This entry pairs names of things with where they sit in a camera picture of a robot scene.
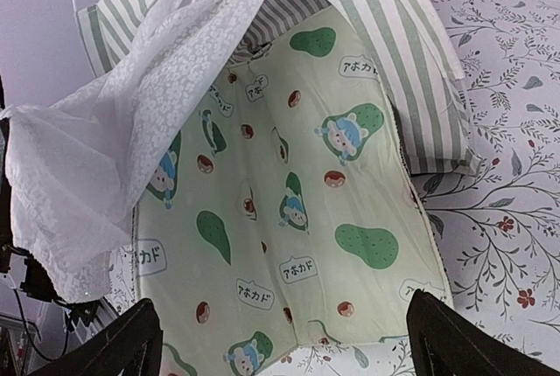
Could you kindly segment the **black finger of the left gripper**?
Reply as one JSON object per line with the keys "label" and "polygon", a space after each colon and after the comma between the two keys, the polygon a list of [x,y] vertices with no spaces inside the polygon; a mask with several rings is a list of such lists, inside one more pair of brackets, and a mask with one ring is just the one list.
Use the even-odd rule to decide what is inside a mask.
{"label": "black finger of the left gripper", "polygon": [[0,205],[0,231],[1,231],[1,273],[6,274],[10,269],[12,231],[11,231],[11,186],[6,177],[6,155],[10,124],[7,118],[1,119],[1,205]]}

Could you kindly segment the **green patterned cushion mat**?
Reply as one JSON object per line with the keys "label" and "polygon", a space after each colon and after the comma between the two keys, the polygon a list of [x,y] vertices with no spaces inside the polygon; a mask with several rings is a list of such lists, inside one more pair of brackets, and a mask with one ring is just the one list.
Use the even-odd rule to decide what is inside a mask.
{"label": "green patterned cushion mat", "polygon": [[390,102],[334,8],[220,72],[136,214],[163,375],[256,375],[306,345],[368,367],[417,290],[451,299]]}

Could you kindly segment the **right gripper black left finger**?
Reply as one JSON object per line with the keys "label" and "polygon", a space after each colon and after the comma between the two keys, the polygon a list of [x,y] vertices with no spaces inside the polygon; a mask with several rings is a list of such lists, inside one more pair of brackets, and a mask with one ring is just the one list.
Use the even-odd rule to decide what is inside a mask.
{"label": "right gripper black left finger", "polygon": [[163,331],[153,302],[144,298],[73,351],[47,364],[35,376],[158,376]]}

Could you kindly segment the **white tent pole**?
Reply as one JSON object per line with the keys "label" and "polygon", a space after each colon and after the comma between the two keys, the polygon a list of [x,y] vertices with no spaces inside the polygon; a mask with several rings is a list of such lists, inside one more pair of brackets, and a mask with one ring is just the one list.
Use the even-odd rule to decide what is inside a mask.
{"label": "white tent pole", "polygon": [[89,38],[86,38],[86,36],[84,35],[84,29],[82,28],[83,24],[81,22],[81,20],[82,20],[82,17],[81,17],[82,10],[78,10],[77,0],[71,0],[71,5],[72,5],[72,11],[73,11],[73,20],[74,20],[74,23],[76,25],[76,29],[79,33],[80,41],[83,45],[84,52],[87,56],[88,64],[91,68],[91,71],[92,71],[94,77],[100,77],[100,76],[102,76],[102,70],[101,70],[102,64],[99,60],[95,61],[95,57],[90,52],[90,49],[91,49],[90,44],[93,43],[93,40],[89,39]]}

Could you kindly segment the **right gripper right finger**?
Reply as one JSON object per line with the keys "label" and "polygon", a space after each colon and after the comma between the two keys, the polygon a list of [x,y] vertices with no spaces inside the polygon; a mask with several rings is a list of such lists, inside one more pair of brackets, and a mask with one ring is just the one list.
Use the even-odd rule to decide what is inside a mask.
{"label": "right gripper right finger", "polygon": [[414,292],[406,321],[417,375],[551,374],[549,366],[488,336],[429,292]]}

